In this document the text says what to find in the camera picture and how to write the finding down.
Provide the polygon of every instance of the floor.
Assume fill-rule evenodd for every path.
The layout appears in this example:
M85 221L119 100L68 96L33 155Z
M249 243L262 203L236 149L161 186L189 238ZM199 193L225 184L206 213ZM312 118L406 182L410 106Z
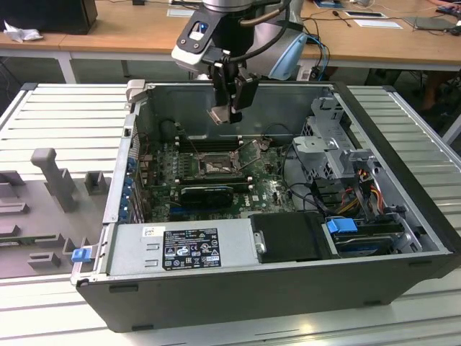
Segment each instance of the floor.
M14 74L20 84L25 82L64 83L58 62L44 58L4 58L5 66ZM188 73L175 63L168 61L129 61L131 77L125 78L119 61L75 60L72 62L81 83L125 83L129 79L141 78L148 81L186 81ZM332 81L348 85L363 85L368 75L365 68L340 68ZM394 87L406 101L418 110L421 105L420 81L409 72L403 72ZM14 98L20 85L0 66L0 114Z

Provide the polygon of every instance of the motherboard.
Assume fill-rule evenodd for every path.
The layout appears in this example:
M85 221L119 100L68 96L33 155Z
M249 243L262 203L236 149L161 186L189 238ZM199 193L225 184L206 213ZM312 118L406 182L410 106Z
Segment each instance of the motherboard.
M263 138L162 143L143 158L146 219L198 221L295 211L282 183L282 161L282 147Z

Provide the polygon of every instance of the yellow wire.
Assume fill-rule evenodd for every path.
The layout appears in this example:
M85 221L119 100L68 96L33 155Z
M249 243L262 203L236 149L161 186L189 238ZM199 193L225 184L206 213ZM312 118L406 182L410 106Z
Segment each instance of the yellow wire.
M354 199L352 202L350 202L350 204L346 205L344 208L342 208L338 214L342 214L344 213L345 211L348 211L349 209L353 208L354 205L356 205L357 203L359 202L359 200L356 198Z

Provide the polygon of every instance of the white sticker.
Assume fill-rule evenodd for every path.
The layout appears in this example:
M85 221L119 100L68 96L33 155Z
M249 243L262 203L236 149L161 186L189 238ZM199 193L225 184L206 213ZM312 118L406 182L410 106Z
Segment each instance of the white sticker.
M165 226L143 227L143 236L163 236Z

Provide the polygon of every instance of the paper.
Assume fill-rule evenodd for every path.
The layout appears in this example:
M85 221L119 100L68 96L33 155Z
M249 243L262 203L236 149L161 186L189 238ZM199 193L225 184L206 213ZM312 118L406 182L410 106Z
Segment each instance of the paper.
M36 29L23 30L18 27L13 27L7 22L4 22L4 24L5 30L3 30L3 33L13 41L22 43L23 41L41 40L43 38Z
M389 22L387 20L366 20L366 19L354 19L360 27L382 27L386 29L403 29L399 24L395 22Z

